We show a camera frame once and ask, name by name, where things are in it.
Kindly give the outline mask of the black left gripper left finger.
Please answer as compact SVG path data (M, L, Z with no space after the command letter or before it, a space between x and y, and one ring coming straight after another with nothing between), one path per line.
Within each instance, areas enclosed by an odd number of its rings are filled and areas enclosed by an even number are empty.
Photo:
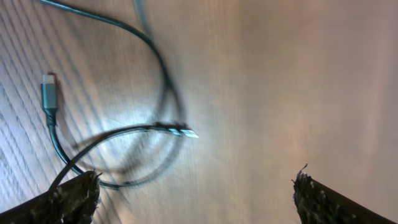
M90 224L100 197L99 174L87 171L1 213L1 224Z

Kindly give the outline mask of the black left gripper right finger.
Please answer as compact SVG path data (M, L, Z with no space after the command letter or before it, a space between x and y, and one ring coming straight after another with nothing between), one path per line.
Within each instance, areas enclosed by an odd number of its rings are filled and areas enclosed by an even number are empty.
M293 200L302 224L395 224L319 183L300 169Z

